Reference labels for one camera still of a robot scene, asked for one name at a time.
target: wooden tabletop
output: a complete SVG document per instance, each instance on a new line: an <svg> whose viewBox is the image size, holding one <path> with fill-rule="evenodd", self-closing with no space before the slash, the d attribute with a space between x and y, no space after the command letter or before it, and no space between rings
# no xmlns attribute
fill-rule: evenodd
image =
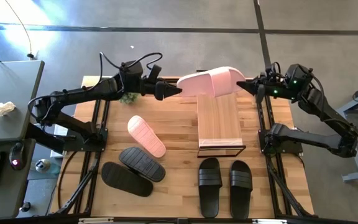
<svg viewBox="0 0 358 224"><path fill-rule="evenodd" d="M83 85L90 86L98 77L86 76ZM236 159L246 162L252 171L253 191L250 201L250 218L273 218L272 199L265 157L260 153L257 131L259 118L255 99L246 91L237 92L239 119L243 143L247 148L237 157L218 158L221 166L223 187L220 190L219 214L217 218L231 218L229 209L229 167ZM275 122L293 127L287 100L272 99ZM94 102L78 104L75 118L91 121ZM109 108L109 129L106 150L102 153L96 181L92 217L202 217L198 197L198 167L203 159L197 158L198 126L195 97L169 97L157 101L153 96L138 97L133 105L112 101ZM107 186L101 179L101 166L108 161L119 162L122 150L139 146L127 132L127 122L139 115L149 123L167 148L166 154L157 159L166 170L165 178L154 183L149 197L139 197ZM84 153L77 153L67 165L61 186L62 204L78 185ZM299 158L283 154L288 188L310 213L313 213L305 171ZM85 188L81 211L85 207L89 184ZM278 191L280 208L284 211L283 197ZM53 197L51 212L58 209L57 194Z"/></svg>

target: gray floor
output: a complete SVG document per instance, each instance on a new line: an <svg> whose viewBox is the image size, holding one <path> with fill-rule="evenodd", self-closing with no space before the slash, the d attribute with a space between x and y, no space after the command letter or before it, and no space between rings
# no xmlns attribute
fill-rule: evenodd
<svg viewBox="0 0 358 224"><path fill-rule="evenodd" d="M192 27L257 29L253 0L10 0L24 23L96 27ZM358 30L358 0L259 0L266 29ZM4 1L0 22L16 23ZM162 75L228 65L254 77L264 69L258 34L173 32L30 31L34 51L45 61L39 95L77 88L83 75L99 73L98 52L112 61L135 59L160 51ZM333 108L358 90L358 35L267 35L272 61L314 68ZM26 60L28 43L20 27L0 30L0 59ZM105 66L105 75L116 71ZM73 107L67 109L72 113ZM303 130L332 134L318 118L292 105ZM341 175L357 171L353 159L304 146L306 175L315 213L324 218L358 221L358 180L345 184Z"/></svg>

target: pink slide sandal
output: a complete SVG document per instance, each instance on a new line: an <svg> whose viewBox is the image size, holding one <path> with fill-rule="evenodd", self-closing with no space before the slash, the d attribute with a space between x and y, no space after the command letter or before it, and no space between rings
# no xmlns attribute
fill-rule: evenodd
<svg viewBox="0 0 358 224"><path fill-rule="evenodd" d="M243 74L232 67L219 67L181 77L177 87L182 89L180 96L209 95L223 96L242 90L238 81L245 81Z"/></svg>
<svg viewBox="0 0 358 224"><path fill-rule="evenodd" d="M133 116L128 121L129 134L154 157L162 157L165 154L165 146L154 134L154 131L140 116Z"/></svg>

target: small plant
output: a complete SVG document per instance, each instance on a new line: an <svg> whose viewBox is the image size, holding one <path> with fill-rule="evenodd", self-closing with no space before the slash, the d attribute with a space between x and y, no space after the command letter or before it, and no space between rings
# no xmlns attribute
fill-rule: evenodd
<svg viewBox="0 0 358 224"><path fill-rule="evenodd" d="M119 99L120 103L125 103L127 105L133 104L136 101L139 93L124 93L124 95Z"/></svg>

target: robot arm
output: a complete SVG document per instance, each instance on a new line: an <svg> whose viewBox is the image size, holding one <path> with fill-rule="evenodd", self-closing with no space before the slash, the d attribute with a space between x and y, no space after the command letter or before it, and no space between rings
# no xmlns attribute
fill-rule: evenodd
<svg viewBox="0 0 358 224"><path fill-rule="evenodd" d="M256 95L258 103L265 95L289 99L291 103L298 102L303 111L319 116L322 122L338 133L322 136L293 130L283 124L274 124L265 136L265 141L271 146L279 146L284 141L295 141L326 148L340 157L356 156L358 130L330 107L321 90L312 84L311 81L315 78L312 71L313 69L294 64L282 75L272 67L266 70L266 74L262 73L259 77L237 84Z"/></svg>
<svg viewBox="0 0 358 224"><path fill-rule="evenodd" d="M95 124L78 121L62 113L62 108L93 100L119 100L124 93L140 93L142 96L153 94L157 100L163 100L181 92L180 88L167 83L162 78L157 78L161 71L158 65L152 67L148 76L142 77L143 69L140 62L126 68L132 63L133 61L122 63L118 74L101 80L95 86L55 91L51 95L40 97L34 105L37 122L41 126L59 124L80 133L83 139L99 141L101 136Z"/></svg>

